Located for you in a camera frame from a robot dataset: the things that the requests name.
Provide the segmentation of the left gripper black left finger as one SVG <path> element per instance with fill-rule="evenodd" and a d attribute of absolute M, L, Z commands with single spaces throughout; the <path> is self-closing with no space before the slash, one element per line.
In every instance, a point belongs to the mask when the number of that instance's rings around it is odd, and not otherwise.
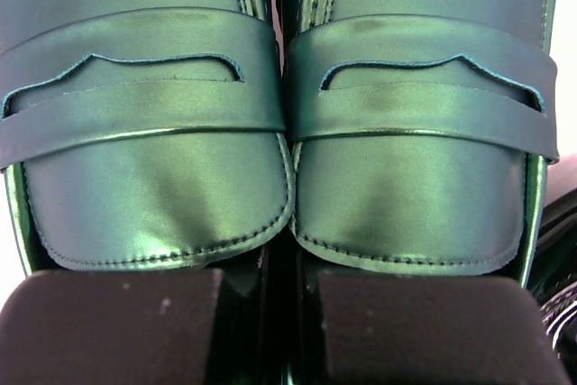
<path fill-rule="evenodd" d="M 254 384 L 251 301 L 217 269 L 40 271 L 1 312 L 1 381 Z"/>

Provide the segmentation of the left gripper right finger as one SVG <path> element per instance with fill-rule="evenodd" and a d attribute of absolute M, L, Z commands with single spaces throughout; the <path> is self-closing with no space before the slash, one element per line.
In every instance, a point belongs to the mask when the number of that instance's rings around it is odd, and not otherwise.
<path fill-rule="evenodd" d="M 530 293 L 502 277 L 311 277 L 324 384 L 567 384 Z"/>

